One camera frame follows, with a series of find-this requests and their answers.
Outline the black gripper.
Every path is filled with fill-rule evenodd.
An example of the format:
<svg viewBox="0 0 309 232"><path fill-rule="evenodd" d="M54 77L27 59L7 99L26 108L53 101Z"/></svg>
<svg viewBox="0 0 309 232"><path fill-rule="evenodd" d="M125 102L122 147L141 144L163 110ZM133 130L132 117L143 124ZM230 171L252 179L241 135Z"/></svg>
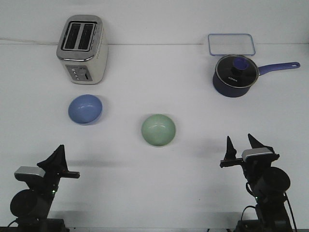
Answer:
<svg viewBox="0 0 309 232"><path fill-rule="evenodd" d="M39 193L56 193L61 178L78 179L80 177L79 172L68 171L64 145L59 145L46 160L38 162L37 166L45 171L44 178L27 181L26 184Z"/></svg>
<svg viewBox="0 0 309 232"><path fill-rule="evenodd" d="M259 142L250 133L248 133L249 143L252 148L267 148L271 152L274 152L273 147L267 146ZM250 183L256 182L263 174L263 172L271 166L271 163L278 160L279 154L266 154L260 156L253 156L243 160L243 158L236 158L237 151L234 148L229 136L226 140L226 153L224 160L220 161L220 167L231 167L240 165L243 170L245 179Z"/></svg>

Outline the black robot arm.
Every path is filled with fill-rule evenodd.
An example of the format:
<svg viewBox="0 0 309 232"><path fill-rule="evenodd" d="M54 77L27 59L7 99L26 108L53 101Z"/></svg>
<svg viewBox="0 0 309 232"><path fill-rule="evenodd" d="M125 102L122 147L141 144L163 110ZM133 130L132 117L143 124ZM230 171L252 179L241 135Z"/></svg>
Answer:
<svg viewBox="0 0 309 232"><path fill-rule="evenodd" d="M292 208L286 208L289 203L287 190L291 185L288 174L272 166L279 159L273 147L259 142L248 134L251 149L244 150L240 158L231 139L226 142L226 153L220 161L220 167L239 165L243 170L247 192L254 197L256 205L253 209L257 219L241 218L236 225L237 232L295 232L297 231Z"/></svg>
<svg viewBox="0 0 309 232"><path fill-rule="evenodd" d="M16 217L18 232L69 232L63 219L48 218L61 178L78 179L79 172L68 170L65 146L58 148L35 167L21 166L16 180L26 183L11 200L10 211Z"/></svg>

